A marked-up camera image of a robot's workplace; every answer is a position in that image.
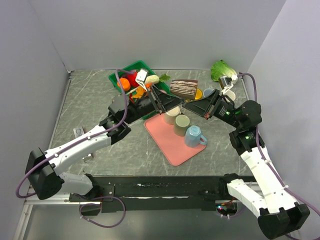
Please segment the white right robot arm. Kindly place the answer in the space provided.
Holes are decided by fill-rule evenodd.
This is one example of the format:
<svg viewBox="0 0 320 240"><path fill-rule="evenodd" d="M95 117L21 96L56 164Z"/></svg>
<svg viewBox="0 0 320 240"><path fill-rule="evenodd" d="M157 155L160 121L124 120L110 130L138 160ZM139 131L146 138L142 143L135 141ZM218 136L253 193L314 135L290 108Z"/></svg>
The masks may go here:
<svg viewBox="0 0 320 240"><path fill-rule="evenodd" d="M235 107L229 97L215 89L209 96L186 102L183 107L206 120L216 117L235 128L229 133L231 145L246 163L261 190L258 194L237 174L230 173L219 179L218 194L226 200L234 197L247 207L257 217L262 233L270 240L299 230L310 210L281 183L269 158L258 131L258 125L262 122L261 105L255 100L247 100Z"/></svg>

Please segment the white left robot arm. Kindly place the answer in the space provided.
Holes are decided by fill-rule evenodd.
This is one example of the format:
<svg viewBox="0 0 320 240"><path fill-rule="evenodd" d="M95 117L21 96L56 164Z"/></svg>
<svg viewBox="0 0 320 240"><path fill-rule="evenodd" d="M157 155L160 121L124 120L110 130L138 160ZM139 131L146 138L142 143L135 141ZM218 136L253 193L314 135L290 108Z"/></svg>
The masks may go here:
<svg viewBox="0 0 320 240"><path fill-rule="evenodd" d="M130 133L130 123L152 112L163 114L185 101L151 86L142 99L133 103L125 94L112 99L108 116L84 135L59 147L42 151L33 150L25 174L40 200L57 193L82 195L87 201L99 195L99 185L90 174L67 173L67 169L99 149L109 147Z"/></svg>

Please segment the brown striped mug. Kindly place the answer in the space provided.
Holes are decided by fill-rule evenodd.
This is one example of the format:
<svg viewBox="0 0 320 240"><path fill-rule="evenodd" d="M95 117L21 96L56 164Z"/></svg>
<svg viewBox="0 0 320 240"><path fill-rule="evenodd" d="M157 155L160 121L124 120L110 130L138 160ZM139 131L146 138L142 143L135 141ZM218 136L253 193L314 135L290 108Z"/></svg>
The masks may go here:
<svg viewBox="0 0 320 240"><path fill-rule="evenodd" d="M198 89L198 81L192 79L175 79L170 83L170 92L178 97L194 100Z"/></svg>

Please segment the yellow mug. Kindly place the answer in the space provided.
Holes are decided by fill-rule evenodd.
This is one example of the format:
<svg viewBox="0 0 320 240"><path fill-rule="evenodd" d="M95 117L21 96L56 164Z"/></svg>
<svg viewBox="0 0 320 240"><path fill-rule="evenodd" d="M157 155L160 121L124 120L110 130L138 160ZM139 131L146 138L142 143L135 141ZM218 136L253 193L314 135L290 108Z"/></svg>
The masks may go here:
<svg viewBox="0 0 320 240"><path fill-rule="evenodd" d="M203 92L202 92L199 88L197 88L194 99L195 99L195 100L200 100L202 97L203 97Z"/></svg>

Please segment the dark grey mug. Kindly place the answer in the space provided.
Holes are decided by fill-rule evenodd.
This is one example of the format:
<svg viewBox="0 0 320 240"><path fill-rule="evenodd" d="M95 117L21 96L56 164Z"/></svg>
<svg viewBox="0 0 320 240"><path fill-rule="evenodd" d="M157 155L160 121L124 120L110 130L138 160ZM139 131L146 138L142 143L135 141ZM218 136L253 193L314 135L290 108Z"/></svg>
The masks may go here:
<svg viewBox="0 0 320 240"><path fill-rule="evenodd" d="M232 101L236 100L236 94L232 90L227 91L224 95L228 96Z"/></svg>

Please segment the pale blue grey mug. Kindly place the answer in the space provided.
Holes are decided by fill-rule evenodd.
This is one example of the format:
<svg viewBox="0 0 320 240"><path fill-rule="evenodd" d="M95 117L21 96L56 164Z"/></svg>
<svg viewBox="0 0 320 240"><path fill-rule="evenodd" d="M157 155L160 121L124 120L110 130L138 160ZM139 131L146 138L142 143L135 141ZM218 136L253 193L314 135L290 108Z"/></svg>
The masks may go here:
<svg viewBox="0 0 320 240"><path fill-rule="evenodd" d="M203 91L202 97L206 98L210 96L215 90L213 88L207 88Z"/></svg>

